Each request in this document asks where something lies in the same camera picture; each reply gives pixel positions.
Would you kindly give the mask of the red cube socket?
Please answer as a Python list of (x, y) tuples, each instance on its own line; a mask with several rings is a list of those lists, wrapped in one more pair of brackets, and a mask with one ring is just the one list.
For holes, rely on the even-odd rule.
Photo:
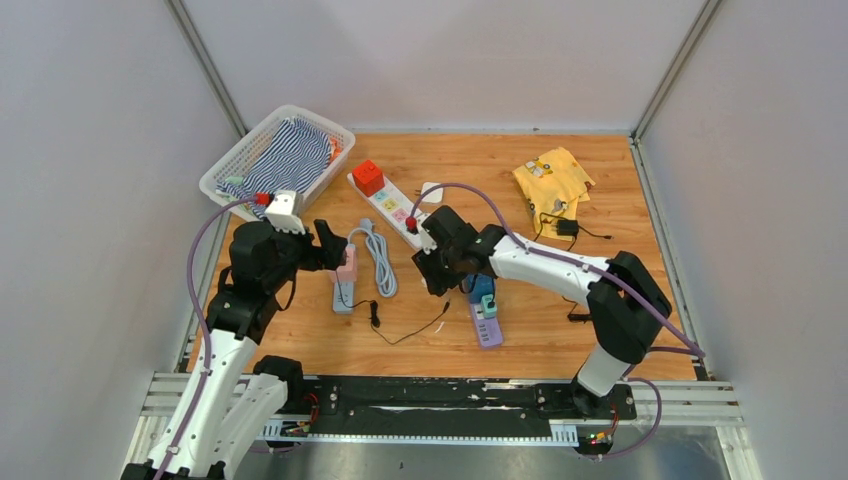
[(353, 169), (352, 178), (354, 186), (366, 198), (374, 196), (385, 186), (383, 171), (370, 159)]

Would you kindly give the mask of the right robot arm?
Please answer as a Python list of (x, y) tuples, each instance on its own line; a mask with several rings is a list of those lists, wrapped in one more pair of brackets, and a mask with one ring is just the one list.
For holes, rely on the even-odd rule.
[(406, 227), (421, 239), (413, 261), (432, 295), (484, 275), (525, 282), (588, 309), (596, 345), (570, 392), (573, 408), (584, 417), (609, 407), (613, 386), (642, 362), (672, 312), (667, 296), (629, 252), (586, 256), (530, 241), (501, 225), (477, 230), (448, 206), (423, 221), (408, 220)]

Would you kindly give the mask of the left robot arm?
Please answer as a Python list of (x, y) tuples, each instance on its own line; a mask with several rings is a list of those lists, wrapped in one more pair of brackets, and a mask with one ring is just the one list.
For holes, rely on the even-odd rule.
[(295, 285), (301, 270), (342, 266), (346, 247), (323, 219), (300, 232), (261, 221), (235, 230), (231, 264), (201, 323), (203, 344), (174, 415), (147, 459), (127, 464), (123, 478), (230, 479), (270, 417), (304, 405), (301, 363), (279, 356), (260, 360), (242, 396), (233, 393), (272, 318), (284, 309), (279, 290)]

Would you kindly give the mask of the teal charger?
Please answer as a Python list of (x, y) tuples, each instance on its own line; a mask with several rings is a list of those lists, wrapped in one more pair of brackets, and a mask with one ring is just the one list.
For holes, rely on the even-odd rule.
[(483, 295), (480, 299), (480, 314), (485, 319), (495, 318), (497, 315), (497, 304), (494, 294)]

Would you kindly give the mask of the white square adapter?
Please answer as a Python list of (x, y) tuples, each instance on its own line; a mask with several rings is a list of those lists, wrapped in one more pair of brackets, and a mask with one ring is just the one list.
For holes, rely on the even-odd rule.
[(440, 204), (443, 201), (444, 189), (436, 182), (424, 182), (420, 189), (421, 202), (425, 204)]

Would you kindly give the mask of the white colourful power strip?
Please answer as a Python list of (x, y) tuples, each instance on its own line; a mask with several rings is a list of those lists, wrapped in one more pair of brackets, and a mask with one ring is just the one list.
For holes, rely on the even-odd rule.
[(410, 200), (397, 186), (386, 176), (383, 176), (383, 187), (373, 195), (365, 195), (355, 184), (354, 175), (348, 173), (346, 176), (349, 184), (388, 224), (404, 239), (414, 250), (422, 249), (422, 241), (419, 234), (410, 233), (407, 230), (406, 218), (410, 215), (413, 201)]

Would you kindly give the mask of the blue cube socket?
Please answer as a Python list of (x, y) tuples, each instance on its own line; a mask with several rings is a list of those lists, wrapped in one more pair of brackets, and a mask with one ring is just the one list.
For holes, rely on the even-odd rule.
[(482, 274), (468, 275), (465, 279), (465, 287), (471, 303), (480, 303), (486, 295), (495, 293), (495, 280)]

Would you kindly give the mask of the pink cube socket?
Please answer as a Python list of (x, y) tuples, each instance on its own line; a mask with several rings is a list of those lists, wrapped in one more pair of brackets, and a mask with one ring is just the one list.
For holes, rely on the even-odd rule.
[(356, 246), (348, 244), (345, 249), (345, 259), (341, 266), (330, 274), (330, 279), (336, 283), (354, 283), (358, 278), (358, 262)]

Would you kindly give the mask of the purple power bank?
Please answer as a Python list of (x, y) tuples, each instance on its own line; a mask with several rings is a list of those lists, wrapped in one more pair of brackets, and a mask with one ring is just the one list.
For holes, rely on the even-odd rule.
[(483, 350), (500, 347), (503, 344), (503, 335), (498, 319), (486, 318), (479, 303), (471, 303), (469, 310), (479, 347)]

